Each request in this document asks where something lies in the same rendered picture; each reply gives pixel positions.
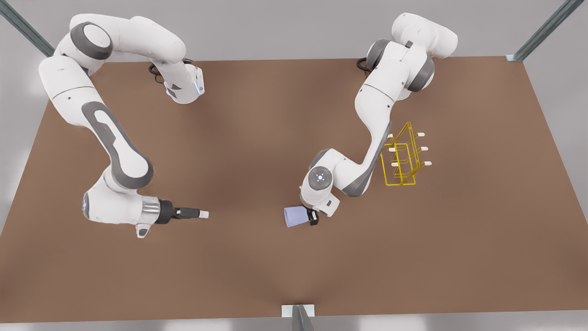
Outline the pale lavender cup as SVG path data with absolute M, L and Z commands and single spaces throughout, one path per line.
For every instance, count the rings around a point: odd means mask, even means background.
M 305 206 L 292 206 L 284 209 L 285 222 L 288 228 L 301 225 L 310 221 Z

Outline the silver frame post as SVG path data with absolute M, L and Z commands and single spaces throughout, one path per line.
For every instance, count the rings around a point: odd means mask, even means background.
M 565 0 L 514 54 L 505 55 L 508 62 L 522 63 L 585 0 Z
M 291 318 L 290 331 L 315 331 L 311 317 L 315 316 L 314 304 L 282 305 L 282 318 Z
M 50 57 L 55 49 L 6 0 L 0 0 L 0 15 L 20 32 L 44 56 Z

